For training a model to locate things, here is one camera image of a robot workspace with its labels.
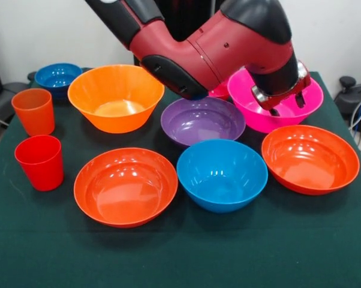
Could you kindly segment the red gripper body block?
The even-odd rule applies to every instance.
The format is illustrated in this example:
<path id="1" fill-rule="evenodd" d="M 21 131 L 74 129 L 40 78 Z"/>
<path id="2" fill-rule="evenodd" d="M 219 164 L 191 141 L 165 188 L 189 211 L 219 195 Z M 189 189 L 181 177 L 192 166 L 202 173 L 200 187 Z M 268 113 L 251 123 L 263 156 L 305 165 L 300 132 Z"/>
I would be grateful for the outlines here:
<path id="1" fill-rule="evenodd" d="M 295 95 L 298 92 L 303 92 L 305 88 L 307 88 L 311 84 L 311 77 L 305 76 L 298 78 L 297 83 L 289 89 L 287 92 L 283 92 L 279 95 L 264 95 L 264 98 L 260 100 L 260 106 L 264 110 L 270 110 L 271 108 L 274 108 L 278 104 L 280 104 L 282 101 L 293 97 L 295 100 Z"/>

